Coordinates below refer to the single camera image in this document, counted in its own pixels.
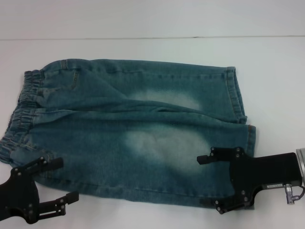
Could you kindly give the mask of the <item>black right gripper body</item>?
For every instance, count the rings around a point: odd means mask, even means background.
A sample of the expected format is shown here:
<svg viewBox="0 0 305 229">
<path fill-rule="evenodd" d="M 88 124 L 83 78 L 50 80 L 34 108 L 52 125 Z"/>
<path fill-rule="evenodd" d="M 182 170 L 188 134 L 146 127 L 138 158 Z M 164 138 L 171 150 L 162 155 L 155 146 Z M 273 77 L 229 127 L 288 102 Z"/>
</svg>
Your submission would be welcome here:
<svg viewBox="0 0 305 229">
<path fill-rule="evenodd" d="M 294 204 L 303 194 L 294 195 L 292 187 L 303 187 L 303 179 L 295 153 L 264 157 L 250 157 L 246 154 L 245 163 L 230 164 L 229 174 L 234 194 L 253 197 L 266 189 L 284 188 L 287 204 Z"/>
</svg>

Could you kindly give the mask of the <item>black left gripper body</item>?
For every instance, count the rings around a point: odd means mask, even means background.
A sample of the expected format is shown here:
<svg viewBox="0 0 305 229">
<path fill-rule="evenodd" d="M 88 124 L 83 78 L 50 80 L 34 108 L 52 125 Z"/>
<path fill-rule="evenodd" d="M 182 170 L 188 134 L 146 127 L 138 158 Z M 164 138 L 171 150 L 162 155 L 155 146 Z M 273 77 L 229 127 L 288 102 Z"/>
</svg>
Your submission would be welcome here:
<svg viewBox="0 0 305 229">
<path fill-rule="evenodd" d="M 0 185 L 0 221 L 21 217 L 28 224 L 45 219 L 40 212 L 40 199 L 33 177 L 45 168 L 26 169 L 16 167 L 10 178 Z"/>
</svg>

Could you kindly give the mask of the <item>blue denim shorts with print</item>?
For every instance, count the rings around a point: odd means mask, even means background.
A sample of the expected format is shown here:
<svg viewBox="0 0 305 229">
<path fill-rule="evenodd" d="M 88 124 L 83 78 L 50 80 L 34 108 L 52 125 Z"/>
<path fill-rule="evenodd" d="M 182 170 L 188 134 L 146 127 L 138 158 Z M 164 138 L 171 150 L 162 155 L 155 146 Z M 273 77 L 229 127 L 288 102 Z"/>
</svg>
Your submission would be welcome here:
<svg viewBox="0 0 305 229">
<path fill-rule="evenodd" d="M 199 207 L 234 194 L 229 165 L 200 165 L 212 147 L 252 156 L 234 67 L 67 59 L 24 74 L 0 139 L 0 162 L 61 157 L 42 185 L 103 198 Z"/>
</svg>

